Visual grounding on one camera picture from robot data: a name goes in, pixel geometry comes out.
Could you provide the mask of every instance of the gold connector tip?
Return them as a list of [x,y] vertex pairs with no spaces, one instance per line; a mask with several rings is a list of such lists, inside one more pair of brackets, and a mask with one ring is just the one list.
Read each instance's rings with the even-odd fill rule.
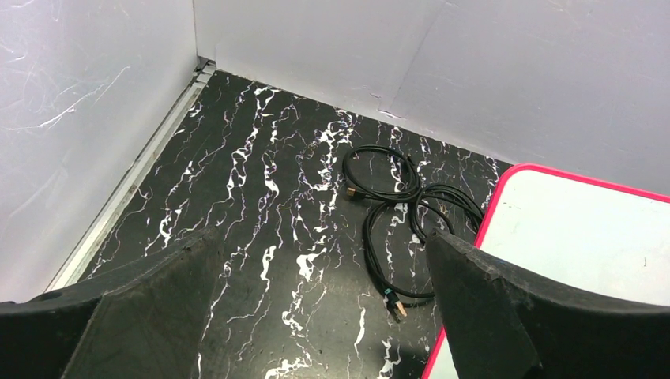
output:
[[402,306],[402,302],[396,302],[396,308],[398,308],[402,317],[407,317],[407,312],[405,312],[405,308]]

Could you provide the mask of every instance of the pink border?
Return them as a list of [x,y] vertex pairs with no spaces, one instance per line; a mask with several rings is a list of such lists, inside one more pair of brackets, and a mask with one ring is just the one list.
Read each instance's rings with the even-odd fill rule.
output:
[[[489,205],[488,205],[488,210],[486,211],[486,215],[484,215],[484,220],[482,221],[482,226],[480,228],[479,233],[477,233],[477,237],[475,238],[475,244],[474,245],[476,247],[480,247],[482,242],[484,241],[484,236],[486,235],[486,231],[488,230],[488,226],[491,225],[491,218],[493,218],[493,214],[495,213],[495,208],[498,206],[498,201],[500,200],[500,195],[503,194],[503,190],[505,189],[505,185],[507,184],[507,181],[510,180],[510,178],[514,174],[517,174],[519,171],[526,171],[526,170],[537,171],[537,172],[541,172],[543,174],[549,174],[549,175],[558,176],[560,178],[574,180],[576,182],[582,182],[582,183],[590,184],[590,185],[593,185],[593,186],[604,187],[604,188],[614,190],[614,191],[629,193],[629,194],[635,195],[635,196],[646,197],[648,199],[652,199],[652,200],[656,200],[656,201],[663,201],[664,203],[670,203],[670,196],[660,195],[659,193],[653,193],[653,192],[645,191],[645,190],[642,190],[642,189],[639,190],[639,189],[632,188],[632,187],[622,186],[620,184],[606,182],[606,181],[600,180],[600,179],[589,178],[589,177],[586,177],[586,176],[573,174],[571,172],[561,171],[561,170],[557,170],[555,168],[541,166],[539,164],[520,163],[520,164],[517,164],[517,165],[514,165],[514,166],[510,167],[510,169],[505,171],[502,174],[502,176],[500,177],[500,179],[498,180],[498,184],[495,185],[495,190],[493,192],[493,197],[491,198],[491,203],[489,203]],[[435,364],[435,360],[438,357],[439,349],[440,349],[440,347],[442,347],[442,342],[444,341],[445,338],[446,338],[446,331],[444,330],[444,328],[441,328],[440,333],[438,335],[438,340],[435,342],[435,346],[433,347],[431,357],[428,359],[426,369],[423,371],[423,376],[421,377],[421,379],[429,379],[429,377],[431,375],[431,371],[433,370],[433,365]]]

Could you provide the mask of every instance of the white baseboard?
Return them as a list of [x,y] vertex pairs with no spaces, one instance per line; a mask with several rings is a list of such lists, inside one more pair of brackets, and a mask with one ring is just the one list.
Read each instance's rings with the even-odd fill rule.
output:
[[76,283],[84,273],[88,264],[95,256],[100,244],[107,237],[116,220],[121,216],[133,198],[137,188],[156,162],[160,153],[172,138],[186,113],[195,104],[200,92],[205,87],[209,78],[214,74],[216,67],[208,63],[200,73],[194,73],[198,77],[191,83],[177,99],[175,105],[170,109],[163,122],[153,134],[147,145],[137,157],[133,165],[128,169],[126,175],[116,186],[114,193],[107,200],[91,227],[86,231],[65,264],[47,287],[46,291],[53,291]]

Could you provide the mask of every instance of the black marble floor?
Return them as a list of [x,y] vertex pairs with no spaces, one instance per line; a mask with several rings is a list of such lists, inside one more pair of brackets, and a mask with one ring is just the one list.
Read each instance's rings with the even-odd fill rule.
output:
[[[227,261],[193,377],[420,377],[439,330],[434,304],[396,322],[367,277],[368,203],[342,194],[341,158],[382,144],[486,205],[506,163],[291,93],[217,72],[88,267],[91,277],[216,224]],[[361,178],[398,186],[398,166],[359,156]],[[473,240],[460,212],[457,233]],[[375,227],[402,287],[430,286],[397,207]],[[426,228],[433,220],[426,216]]]

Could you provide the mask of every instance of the cable connector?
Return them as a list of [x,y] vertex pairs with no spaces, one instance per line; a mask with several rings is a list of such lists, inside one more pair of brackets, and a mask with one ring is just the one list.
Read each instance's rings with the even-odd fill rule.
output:
[[347,187],[347,196],[349,196],[354,201],[360,201],[365,198],[365,193],[356,191],[356,189],[352,187]]
[[384,295],[386,295],[386,301],[389,303],[389,305],[398,310],[402,317],[407,317],[407,312],[405,312],[405,307],[402,305],[402,302],[400,299],[397,297],[396,293],[393,292],[392,289],[386,288],[384,290]]

